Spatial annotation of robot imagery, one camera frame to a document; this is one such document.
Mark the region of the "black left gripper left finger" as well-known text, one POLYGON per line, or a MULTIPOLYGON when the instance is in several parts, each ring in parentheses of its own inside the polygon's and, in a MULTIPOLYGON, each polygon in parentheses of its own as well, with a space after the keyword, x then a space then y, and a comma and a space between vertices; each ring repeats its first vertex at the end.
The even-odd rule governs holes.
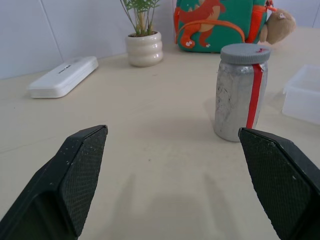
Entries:
POLYGON ((98 185, 108 127, 82 129, 30 179, 0 221, 2 240, 76 240, 98 185))

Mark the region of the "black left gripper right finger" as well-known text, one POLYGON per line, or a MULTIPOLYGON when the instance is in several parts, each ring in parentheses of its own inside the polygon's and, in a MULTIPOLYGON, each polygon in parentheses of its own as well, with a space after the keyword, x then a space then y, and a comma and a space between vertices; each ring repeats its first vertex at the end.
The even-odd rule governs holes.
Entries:
POLYGON ((281 240, 320 238, 320 170, 289 139, 242 127, 253 188, 281 240))

